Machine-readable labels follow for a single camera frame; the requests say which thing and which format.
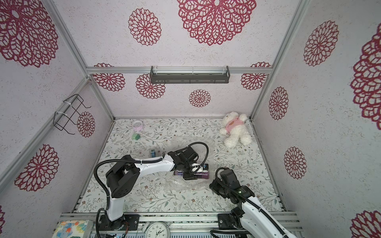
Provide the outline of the purple glass bottle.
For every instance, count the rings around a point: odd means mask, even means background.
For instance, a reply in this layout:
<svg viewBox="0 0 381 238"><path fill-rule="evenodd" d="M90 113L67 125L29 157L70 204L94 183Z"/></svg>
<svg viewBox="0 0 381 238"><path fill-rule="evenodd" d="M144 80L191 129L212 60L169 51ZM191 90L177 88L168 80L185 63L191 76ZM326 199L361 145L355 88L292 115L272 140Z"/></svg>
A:
<svg viewBox="0 0 381 238"><path fill-rule="evenodd" d="M183 171L174 171L173 175L180 176L184 180L209 179L209 171L204 173L186 173Z"/></svg>

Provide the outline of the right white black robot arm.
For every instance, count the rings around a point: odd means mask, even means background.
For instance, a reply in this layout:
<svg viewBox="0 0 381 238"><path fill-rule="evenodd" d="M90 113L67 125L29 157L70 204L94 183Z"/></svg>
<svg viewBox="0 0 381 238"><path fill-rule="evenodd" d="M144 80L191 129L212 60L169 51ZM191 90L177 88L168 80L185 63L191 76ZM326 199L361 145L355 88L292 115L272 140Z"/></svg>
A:
<svg viewBox="0 0 381 238"><path fill-rule="evenodd" d="M218 230L210 231L217 238L229 234L246 238L294 238L260 203L246 185L240 185L234 171L218 168L209 188L217 195L228 198L236 205L229 214L218 214Z"/></svg>

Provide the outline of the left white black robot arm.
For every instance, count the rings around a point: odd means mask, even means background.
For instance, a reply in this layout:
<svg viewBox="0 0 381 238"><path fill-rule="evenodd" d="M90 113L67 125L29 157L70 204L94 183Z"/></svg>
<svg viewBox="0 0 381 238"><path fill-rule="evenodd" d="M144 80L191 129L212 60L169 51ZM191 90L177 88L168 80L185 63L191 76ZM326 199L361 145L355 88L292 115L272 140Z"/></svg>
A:
<svg viewBox="0 0 381 238"><path fill-rule="evenodd" d="M200 167L197 159L198 154L190 146L151 159L134 160L130 155L124 156L106 174L106 188L109 192L106 205L108 220L114 222L121 219L124 197L132 191L139 178L171 171L182 171L185 175L191 175Z"/></svg>

